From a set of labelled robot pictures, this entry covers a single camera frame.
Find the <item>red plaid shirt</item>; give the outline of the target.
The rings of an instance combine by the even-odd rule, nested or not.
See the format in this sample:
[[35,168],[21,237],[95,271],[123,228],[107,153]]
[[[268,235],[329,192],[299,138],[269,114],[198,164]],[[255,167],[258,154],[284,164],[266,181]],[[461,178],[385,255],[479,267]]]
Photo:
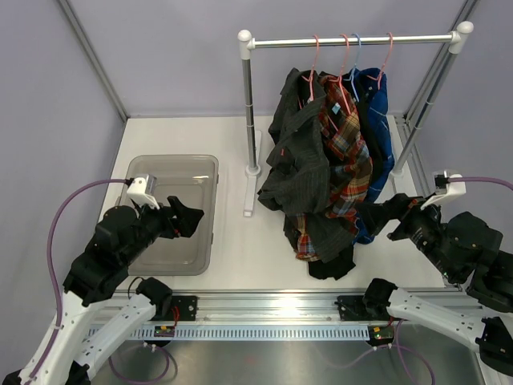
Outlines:
[[[324,89],[325,72],[319,84]],[[352,254],[353,242],[360,233],[355,205],[365,200],[373,173],[373,163],[361,133],[338,131],[329,123],[325,105],[318,115],[324,153],[329,161],[329,200],[319,214],[301,214],[293,218],[297,227],[295,240],[297,258],[328,263],[347,252]]]

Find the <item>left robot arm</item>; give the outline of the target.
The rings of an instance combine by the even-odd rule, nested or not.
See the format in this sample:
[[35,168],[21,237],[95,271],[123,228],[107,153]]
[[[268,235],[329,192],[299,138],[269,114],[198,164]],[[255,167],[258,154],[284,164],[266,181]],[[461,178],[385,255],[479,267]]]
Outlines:
[[129,266],[158,238],[191,237],[204,215],[169,196],[168,205],[121,205],[96,225],[84,252],[71,264],[55,320],[23,369],[5,384],[88,384],[98,369],[145,322],[177,321],[172,290],[155,278],[139,284],[128,303],[93,336],[86,333],[128,276]]

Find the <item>light blue hanger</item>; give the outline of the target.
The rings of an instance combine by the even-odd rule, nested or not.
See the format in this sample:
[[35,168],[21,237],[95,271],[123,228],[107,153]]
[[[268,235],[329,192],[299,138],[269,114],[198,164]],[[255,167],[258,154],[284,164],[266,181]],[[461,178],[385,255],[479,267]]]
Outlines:
[[354,64],[349,73],[349,82],[350,82],[350,85],[353,90],[353,97],[355,98],[356,102],[359,103],[360,99],[359,99],[359,95],[358,95],[357,88],[355,85],[355,79],[356,79],[357,65],[358,65],[358,61],[360,59],[360,54],[361,54],[362,41],[361,41],[361,37],[358,33],[352,33],[352,36],[357,39],[357,54],[355,56]]

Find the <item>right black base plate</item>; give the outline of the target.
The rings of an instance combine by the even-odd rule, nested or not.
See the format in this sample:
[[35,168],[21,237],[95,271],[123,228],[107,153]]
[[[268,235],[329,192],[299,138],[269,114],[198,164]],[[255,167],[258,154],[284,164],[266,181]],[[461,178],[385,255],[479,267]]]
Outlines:
[[340,295],[334,303],[342,321],[389,321],[385,311],[368,311],[362,295]]

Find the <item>aluminium frame post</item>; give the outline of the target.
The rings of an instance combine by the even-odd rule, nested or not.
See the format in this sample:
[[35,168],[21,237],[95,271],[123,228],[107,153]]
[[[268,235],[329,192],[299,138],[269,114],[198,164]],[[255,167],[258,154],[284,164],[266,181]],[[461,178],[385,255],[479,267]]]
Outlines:
[[95,48],[93,47],[91,40],[89,39],[86,29],[84,28],[79,16],[68,0],[56,0],[57,7],[62,12],[68,26],[71,29],[80,49],[85,55],[86,60],[91,65],[93,72],[97,80],[99,81],[102,89],[104,90],[107,98],[109,99],[111,106],[114,108],[118,117],[125,124],[129,119],[127,109],[124,107],[118,92],[113,86],[110,77],[108,76],[103,64],[101,63],[99,56],[97,55]]
[[[449,30],[456,30],[457,25],[463,21],[470,21],[473,13],[476,11],[480,1],[479,0],[465,0],[463,4],[458,10],[454,21],[451,23]],[[448,46],[443,43],[437,50],[434,59],[432,60],[428,71],[424,75],[418,90],[414,94],[414,98],[411,100],[409,107],[403,114],[403,118],[407,123],[410,123],[412,120],[417,119],[417,115],[424,104],[424,100],[426,99],[430,87],[433,85],[440,68],[442,66],[442,62],[446,57],[446,53],[448,50]]]

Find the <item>grey plastic bin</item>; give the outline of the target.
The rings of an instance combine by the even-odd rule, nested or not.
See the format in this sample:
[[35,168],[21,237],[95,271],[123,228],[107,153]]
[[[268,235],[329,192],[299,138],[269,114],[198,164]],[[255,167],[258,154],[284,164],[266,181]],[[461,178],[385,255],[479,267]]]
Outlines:
[[174,237],[159,237],[129,268],[137,276],[197,276],[209,266],[219,163],[211,155],[143,155],[127,177],[156,178],[152,195],[172,218]]

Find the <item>right aluminium frame post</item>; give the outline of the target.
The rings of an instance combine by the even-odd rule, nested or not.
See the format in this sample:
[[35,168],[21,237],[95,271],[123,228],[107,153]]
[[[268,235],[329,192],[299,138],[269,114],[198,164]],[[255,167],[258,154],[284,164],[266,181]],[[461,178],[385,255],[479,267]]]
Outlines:
[[[470,21],[473,13],[476,11],[480,1],[479,0],[465,0],[463,4],[458,10],[454,21],[451,23],[449,30],[456,30],[457,25],[463,21]],[[409,107],[403,114],[403,118],[407,123],[410,123],[412,120],[417,119],[417,115],[424,104],[424,100],[426,99],[430,87],[433,85],[440,68],[442,66],[442,62],[446,57],[446,53],[448,50],[448,46],[443,43],[437,50],[434,59],[432,60],[428,71],[424,75],[418,90],[414,94],[414,98],[411,100]]]

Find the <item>aluminium front rail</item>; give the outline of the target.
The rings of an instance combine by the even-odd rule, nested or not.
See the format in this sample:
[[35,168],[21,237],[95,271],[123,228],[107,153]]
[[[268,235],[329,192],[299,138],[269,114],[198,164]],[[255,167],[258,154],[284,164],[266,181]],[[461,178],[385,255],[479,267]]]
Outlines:
[[[173,290],[174,295],[198,297],[196,323],[201,325],[292,325],[340,322],[337,306],[340,295],[363,295],[364,289],[327,290]],[[477,300],[454,288],[411,290],[427,302],[462,314],[483,315],[487,311]],[[106,323],[128,301],[126,290],[117,290],[92,323]]]

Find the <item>dark grey striped shirt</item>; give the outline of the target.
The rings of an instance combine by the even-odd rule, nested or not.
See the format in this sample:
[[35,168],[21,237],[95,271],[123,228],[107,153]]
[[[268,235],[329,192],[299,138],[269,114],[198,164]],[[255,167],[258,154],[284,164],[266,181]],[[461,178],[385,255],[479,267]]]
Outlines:
[[269,175],[258,193],[267,209],[285,215],[283,231],[297,258],[329,263],[351,252],[354,234],[344,219],[329,219],[330,165],[319,114],[326,93],[293,68],[269,126],[274,147]]

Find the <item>blue shirt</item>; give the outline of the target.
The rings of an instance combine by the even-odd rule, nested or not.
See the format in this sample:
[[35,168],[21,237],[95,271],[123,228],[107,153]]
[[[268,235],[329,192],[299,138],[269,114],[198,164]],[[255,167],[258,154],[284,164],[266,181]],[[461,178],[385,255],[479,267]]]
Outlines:
[[365,201],[374,203],[382,193],[395,159],[388,114],[386,74],[377,68],[355,69],[344,76],[357,107],[361,133],[373,163],[373,173]]

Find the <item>black shirt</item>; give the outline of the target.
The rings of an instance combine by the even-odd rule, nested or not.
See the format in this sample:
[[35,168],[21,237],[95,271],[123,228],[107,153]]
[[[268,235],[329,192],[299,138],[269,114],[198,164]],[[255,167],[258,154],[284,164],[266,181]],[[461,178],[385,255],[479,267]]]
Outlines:
[[[353,246],[356,242],[361,244],[368,244],[372,242],[373,238],[368,238],[366,236],[366,227],[362,221],[362,216],[359,214],[357,214],[357,224],[358,228],[360,229],[360,233],[355,238]],[[337,258],[334,261],[330,261],[328,263],[309,263],[309,275],[317,279],[339,279],[345,276],[354,266],[355,264],[353,263],[353,253],[349,254],[345,252],[342,254],[342,258]]]

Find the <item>left aluminium frame post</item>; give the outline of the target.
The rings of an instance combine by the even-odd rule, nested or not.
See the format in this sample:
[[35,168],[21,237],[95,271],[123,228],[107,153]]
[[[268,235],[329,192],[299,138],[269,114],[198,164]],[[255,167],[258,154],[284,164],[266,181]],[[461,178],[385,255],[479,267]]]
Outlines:
[[97,55],[95,48],[93,47],[91,40],[89,39],[86,29],[84,28],[79,16],[68,0],[56,0],[57,7],[62,12],[68,26],[71,29],[80,49],[85,55],[86,60],[91,65],[93,72],[97,80],[99,81],[102,89],[104,90],[107,98],[109,99],[111,106],[114,108],[118,117],[125,124],[129,119],[127,109],[124,107],[118,92],[113,86],[110,77],[108,76],[103,64],[101,63],[99,56]]

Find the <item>pink hanger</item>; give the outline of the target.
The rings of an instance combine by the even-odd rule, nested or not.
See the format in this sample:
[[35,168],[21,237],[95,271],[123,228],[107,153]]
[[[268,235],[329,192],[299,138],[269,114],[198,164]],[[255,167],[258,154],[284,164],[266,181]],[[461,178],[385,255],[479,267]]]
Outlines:
[[313,102],[313,100],[315,98],[315,94],[314,94],[314,90],[313,90],[313,77],[314,77],[314,72],[316,70],[316,65],[317,65],[317,61],[318,61],[319,50],[320,50],[320,43],[319,43],[319,38],[318,38],[318,36],[316,34],[313,37],[314,37],[315,43],[316,43],[316,52],[315,52],[313,64],[312,64],[311,69],[309,71],[309,76],[308,77],[304,77],[304,76],[302,77],[303,80],[308,82],[309,97],[307,99],[305,99],[305,100],[301,100],[301,99],[298,100],[300,108],[303,108],[307,104]]
[[360,129],[359,115],[356,100],[346,73],[350,53],[349,37],[344,38],[344,54],[339,73],[325,77],[324,89],[326,93],[325,108],[329,123],[334,129],[346,132],[358,132]]
[[393,52],[393,49],[394,49],[394,36],[391,32],[388,32],[388,37],[389,37],[389,48],[388,48],[388,51],[387,51],[387,55],[386,55],[386,58],[384,60],[384,62],[382,63],[380,69],[379,69],[379,72],[376,76],[372,76],[372,75],[366,75],[366,77],[370,80],[373,80],[376,85],[377,85],[377,88],[378,90],[381,89],[381,84],[382,84],[382,77],[384,75],[384,70],[386,68],[386,65],[390,59],[390,56]]

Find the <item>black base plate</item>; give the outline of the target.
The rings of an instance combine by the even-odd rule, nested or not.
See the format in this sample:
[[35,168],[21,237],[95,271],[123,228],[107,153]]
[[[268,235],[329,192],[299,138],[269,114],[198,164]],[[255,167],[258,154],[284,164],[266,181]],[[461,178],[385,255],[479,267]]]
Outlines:
[[174,295],[165,298],[156,305],[154,322],[194,322],[197,314],[198,297],[192,295]]
[[362,295],[340,295],[334,303],[342,321],[389,321],[385,311],[368,311]]

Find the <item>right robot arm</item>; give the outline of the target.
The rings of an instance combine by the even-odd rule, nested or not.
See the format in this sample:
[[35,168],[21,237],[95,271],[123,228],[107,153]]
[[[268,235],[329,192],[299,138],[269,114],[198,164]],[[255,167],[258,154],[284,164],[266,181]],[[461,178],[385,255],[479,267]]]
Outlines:
[[411,241],[448,283],[462,285],[466,295],[459,305],[453,298],[418,295],[375,278],[363,295],[366,314],[424,326],[477,353],[493,370],[511,375],[512,256],[501,249],[503,235],[469,212],[444,223],[439,206],[404,193],[383,203],[361,203],[357,211],[373,235],[396,221],[388,239]]

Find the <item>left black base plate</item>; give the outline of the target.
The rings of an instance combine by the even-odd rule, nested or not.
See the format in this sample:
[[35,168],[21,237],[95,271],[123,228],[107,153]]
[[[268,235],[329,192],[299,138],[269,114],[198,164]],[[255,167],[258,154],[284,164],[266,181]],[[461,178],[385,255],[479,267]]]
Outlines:
[[192,295],[174,295],[165,298],[156,305],[154,322],[194,322],[197,314],[198,297]]

